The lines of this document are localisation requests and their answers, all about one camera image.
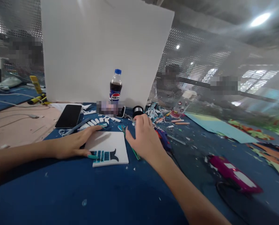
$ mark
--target pepsi bottle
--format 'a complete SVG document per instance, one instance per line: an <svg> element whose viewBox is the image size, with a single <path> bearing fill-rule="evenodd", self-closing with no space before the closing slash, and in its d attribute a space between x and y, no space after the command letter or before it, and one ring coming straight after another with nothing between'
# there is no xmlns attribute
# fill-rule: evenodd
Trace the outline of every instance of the pepsi bottle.
<svg viewBox="0 0 279 225"><path fill-rule="evenodd" d="M112 78L112 81L110 82L110 93L109 93L110 101L118 101L120 99L120 93L122 89L121 73L122 73L121 70L116 69L115 75Z"/></svg>

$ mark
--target fingernail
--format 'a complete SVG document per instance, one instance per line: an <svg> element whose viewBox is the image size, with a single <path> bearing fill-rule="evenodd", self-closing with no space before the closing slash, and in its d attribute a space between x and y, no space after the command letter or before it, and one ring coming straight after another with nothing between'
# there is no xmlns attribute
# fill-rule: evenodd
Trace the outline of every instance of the fingernail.
<svg viewBox="0 0 279 225"><path fill-rule="evenodd" d="M90 158L90 159L98 159L97 156L93 156L93 155L87 155L87 157Z"/></svg>

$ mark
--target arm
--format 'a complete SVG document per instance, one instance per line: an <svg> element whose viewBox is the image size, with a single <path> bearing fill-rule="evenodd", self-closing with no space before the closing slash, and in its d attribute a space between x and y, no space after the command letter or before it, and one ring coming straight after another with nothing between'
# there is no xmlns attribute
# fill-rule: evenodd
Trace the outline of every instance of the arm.
<svg viewBox="0 0 279 225"><path fill-rule="evenodd" d="M66 137L1 149L0 173L41 158L65 159L73 156L88 157L88 155L91 155L91 152L79 148L89 139L94 131L100 129L102 127L93 126Z"/></svg>
<svg viewBox="0 0 279 225"><path fill-rule="evenodd" d="M228 220L185 177L163 149L151 120L146 114L136 116L135 134L126 129L131 147L156 170L168 185L190 224L229 224Z"/></svg>

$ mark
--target blue tablecloth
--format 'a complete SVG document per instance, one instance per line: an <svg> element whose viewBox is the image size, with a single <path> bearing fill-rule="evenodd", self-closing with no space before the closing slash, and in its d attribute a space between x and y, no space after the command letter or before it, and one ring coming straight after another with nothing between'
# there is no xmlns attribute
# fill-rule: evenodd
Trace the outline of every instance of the blue tablecloth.
<svg viewBox="0 0 279 225"><path fill-rule="evenodd" d="M172 152L191 182L233 225L245 224L218 195L215 183L221 178L204 162L211 153L224 156L264 190L252 198L226 190L231 207L250 224L272 224L270 218L279 224L279 174L263 159L249 155L254 153L245 144L221 139L183 119L191 124L172 130L168 124L159 125L186 142L172 141ZM128 125L135 136L127 119L111 121L108 130L118 132L119 124ZM59 137L54 130L46 139ZM272 142L279 143L279 137ZM12 170L5 177L8 182L0 186L0 224L186 224L163 180L146 161L137 161L127 141L126 147L128 165L93 168L91 160L76 157L38 160Z"/></svg>
<svg viewBox="0 0 279 225"><path fill-rule="evenodd" d="M34 97L39 96L39 94L37 94L37 92L33 89L19 88L19 87L11 88L8 92L5 92L5 94L25 94ZM4 95L4 96L0 95L0 101L9 102L16 105L27 102L30 99L32 99L32 97L28 97L24 95ZM0 102L0 111L10 108L12 106L13 105L11 104Z"/></svg>

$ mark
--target yellow marker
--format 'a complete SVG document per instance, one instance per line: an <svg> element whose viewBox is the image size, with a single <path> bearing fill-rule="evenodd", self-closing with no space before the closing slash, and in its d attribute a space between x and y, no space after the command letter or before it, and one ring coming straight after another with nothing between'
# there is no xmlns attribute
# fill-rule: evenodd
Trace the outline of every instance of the yellow marker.
<svg viewBox="0 0 279 225"><path fill-rule="evenodd" d="M40 87L40 83L39 81L37 80L37 77L36 76L29 76L31 81L32 81L32 84L34 85L36 91L38 94L42 94L42 89Z"/></svg>

